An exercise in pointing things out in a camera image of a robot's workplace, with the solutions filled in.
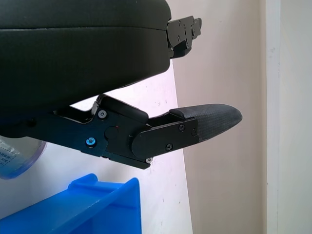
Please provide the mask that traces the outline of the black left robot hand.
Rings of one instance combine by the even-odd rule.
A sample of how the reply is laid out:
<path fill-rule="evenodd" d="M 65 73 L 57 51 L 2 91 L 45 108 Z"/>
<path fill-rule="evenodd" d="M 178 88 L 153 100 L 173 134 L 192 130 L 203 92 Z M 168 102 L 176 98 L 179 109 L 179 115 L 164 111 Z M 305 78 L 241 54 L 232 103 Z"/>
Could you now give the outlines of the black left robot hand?
<path fill-rule="evenodd" d="M 164 0 L 3 0 L 0 134 L 146 169 L 158 155 L 236 126 L 225 104 L 148 114 L 107 92 L 164 73 L 201 34 Z"/>

